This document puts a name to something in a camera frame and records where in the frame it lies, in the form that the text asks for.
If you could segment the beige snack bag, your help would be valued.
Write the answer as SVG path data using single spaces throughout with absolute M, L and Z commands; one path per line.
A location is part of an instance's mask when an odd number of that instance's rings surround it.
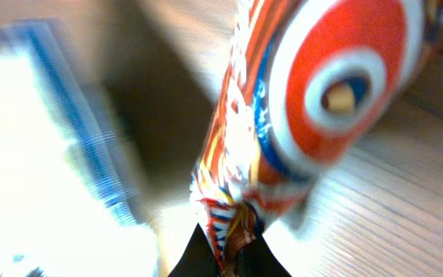
M 0 28 L 0 276 L 155 276 L 157 239 L 103 93 L 50 21 Z

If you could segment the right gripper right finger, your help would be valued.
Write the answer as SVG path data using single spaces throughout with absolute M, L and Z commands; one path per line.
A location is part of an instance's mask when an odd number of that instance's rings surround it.
M 275 258 L 262 236 L 238 252 L 240 277 L 290 277 L 285 267 Z

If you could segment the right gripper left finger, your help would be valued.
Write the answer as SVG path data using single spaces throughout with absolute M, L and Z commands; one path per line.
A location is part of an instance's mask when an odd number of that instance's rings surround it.
M 200 225 L 196 225 L 182 257 L 168 277 L 219 277 L 218 263 Z

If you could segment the red Top chocolate bar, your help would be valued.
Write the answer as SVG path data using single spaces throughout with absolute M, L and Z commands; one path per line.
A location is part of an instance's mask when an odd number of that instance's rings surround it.
M 191 201 L 219 275 L 297 205 L 416 69 L 427 5 L 240 1 Z

